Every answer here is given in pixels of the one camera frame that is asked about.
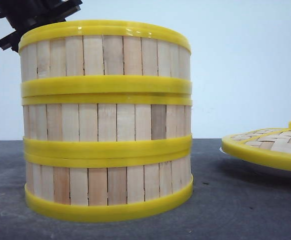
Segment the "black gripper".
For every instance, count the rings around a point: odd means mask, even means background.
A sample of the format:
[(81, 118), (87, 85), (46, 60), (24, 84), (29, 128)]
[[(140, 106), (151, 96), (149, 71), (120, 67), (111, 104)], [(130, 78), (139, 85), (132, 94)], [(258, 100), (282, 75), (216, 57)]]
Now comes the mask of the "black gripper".
[(0, 0), (0, 19), (7, 19), (14, 32), (0, 39), (0, 48), (19, 51), (21, 37), (28, 31), (64, 22), (81, 8), (81, 0)]

